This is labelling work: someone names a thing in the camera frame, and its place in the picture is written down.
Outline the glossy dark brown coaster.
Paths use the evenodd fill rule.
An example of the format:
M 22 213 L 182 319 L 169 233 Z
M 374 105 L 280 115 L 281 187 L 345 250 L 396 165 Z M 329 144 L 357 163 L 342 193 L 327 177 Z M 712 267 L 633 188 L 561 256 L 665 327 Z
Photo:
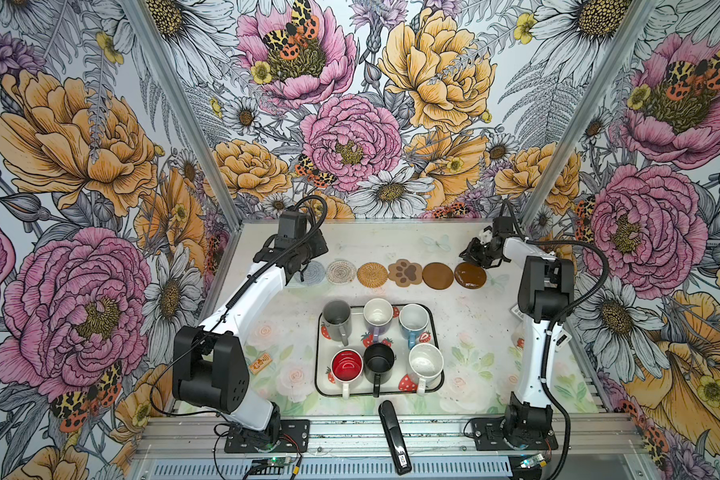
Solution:
M 462 262 L 454 269 L 454 279 L 462 287 L 476 290 L 483 287 L 487 281 L 486 271 L 467 262 Z

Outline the grey blue woven coaster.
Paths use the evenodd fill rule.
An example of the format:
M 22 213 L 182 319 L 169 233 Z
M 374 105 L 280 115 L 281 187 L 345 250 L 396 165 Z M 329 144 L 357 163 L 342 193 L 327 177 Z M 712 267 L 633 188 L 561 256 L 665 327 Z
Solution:
M 301 274 L 301 283 L 305 286 L 320 284 L 325 279 L 325 267 L 319 261 L 312 261 Z

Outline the multicolour woven coaster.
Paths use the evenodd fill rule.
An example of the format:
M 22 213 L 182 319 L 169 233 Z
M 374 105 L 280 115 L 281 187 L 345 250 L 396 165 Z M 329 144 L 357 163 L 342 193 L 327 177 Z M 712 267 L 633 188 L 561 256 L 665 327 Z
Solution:
M 334 285 L 351 283 L 357 274 L 356 266 L 344 259 L 337 259 L 326 267 L 326 279 Z

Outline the matte brown round coaster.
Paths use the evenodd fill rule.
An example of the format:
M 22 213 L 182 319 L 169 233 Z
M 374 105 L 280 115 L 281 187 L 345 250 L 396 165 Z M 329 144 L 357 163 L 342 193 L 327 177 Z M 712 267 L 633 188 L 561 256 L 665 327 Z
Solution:
M 422 279 L 434 290 L 448 289 L 454 282 L 453 270 L 441 262 L 431 262 L 423 267 Z

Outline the tan wicker coaster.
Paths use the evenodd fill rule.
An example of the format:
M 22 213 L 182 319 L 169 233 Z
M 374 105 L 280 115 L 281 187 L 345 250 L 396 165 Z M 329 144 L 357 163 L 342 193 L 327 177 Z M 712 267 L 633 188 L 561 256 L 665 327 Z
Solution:
M 357 279 L 365 287 L 380 288 L 388 280 L 387 268 L 377 262 L 368 262 L 357 269 Z

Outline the brown paw shaped coaster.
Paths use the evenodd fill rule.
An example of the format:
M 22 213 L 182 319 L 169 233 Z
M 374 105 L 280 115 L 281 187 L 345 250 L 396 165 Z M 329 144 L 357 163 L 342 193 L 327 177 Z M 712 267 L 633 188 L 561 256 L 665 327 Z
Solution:
M 407 259 L 398 259 L 388 266 L 388 279 L 401 288 L 419 285 L 423 282 L 423 267 Z

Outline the white blue mug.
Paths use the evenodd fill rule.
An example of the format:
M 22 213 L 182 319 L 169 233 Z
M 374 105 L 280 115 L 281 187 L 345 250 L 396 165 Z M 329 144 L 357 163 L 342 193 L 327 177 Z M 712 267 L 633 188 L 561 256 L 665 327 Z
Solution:
M 424 306 L 408 304 L 400 310 L 398 320 L 402 336 L 412 349 L 419 342 L 419 336 L 427 331 L 430 315 Z

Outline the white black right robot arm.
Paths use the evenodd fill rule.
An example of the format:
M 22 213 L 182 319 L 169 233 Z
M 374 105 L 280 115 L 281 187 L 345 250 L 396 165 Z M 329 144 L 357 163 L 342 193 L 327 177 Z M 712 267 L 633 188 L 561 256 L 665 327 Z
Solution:
M 575 293 L 573 263 L 545 250 L 563 245 L 588 250 L 600 263 L 595 284 L 580 295 Z M 520 232 L 513 215 L 501 214 L 470 241 L 460 257 L 484 270 L 505 263 L 522 267 L 517 293 L 517 310 L 524 329 L 521 379 L 497 425 L 480 427 L 476 420 L 472 422 L 476 446 L 486 447 L 496 435 L 501 444 L 513 449 L 554 449 L 553 410 L 561 406 L 550 386 L 554 350 L 569 315 L 602 289 L 608 279 L 607 256 L 588 242 L 532 240 Z

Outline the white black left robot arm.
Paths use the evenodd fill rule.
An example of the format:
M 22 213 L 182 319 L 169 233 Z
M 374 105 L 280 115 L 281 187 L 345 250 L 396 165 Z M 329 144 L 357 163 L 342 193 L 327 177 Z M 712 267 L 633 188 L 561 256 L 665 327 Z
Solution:
M 200 325 L 183 327 L 174 337 L 173 397 L 219 414 L 233 428 L 230 436 L 256 449 L 274 448 L 284 434 L 277 405 L 249 386 L 244 343 L 269 302 L 328 252 L 321 232 L 326 217 L 327 202 L 317 195 L 286 208 L 231 297 Z

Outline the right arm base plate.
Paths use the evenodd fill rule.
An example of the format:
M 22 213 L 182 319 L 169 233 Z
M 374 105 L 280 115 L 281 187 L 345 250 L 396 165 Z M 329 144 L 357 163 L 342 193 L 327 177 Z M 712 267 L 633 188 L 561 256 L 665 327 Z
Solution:
M 524 427 L 506 428 L 503 417 L 476 417 L 468 422 L 478 451 L 554 451 L 559 449 L 555 433 Z

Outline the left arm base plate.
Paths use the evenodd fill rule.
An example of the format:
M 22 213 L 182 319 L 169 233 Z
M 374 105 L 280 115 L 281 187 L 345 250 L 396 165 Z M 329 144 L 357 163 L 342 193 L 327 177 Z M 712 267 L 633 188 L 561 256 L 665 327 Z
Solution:
M 223 434 L 223 450 L 228 454 L 305 453 L 311 423 L 304 419 L 272 421 L 263 431 L 232 424 Z

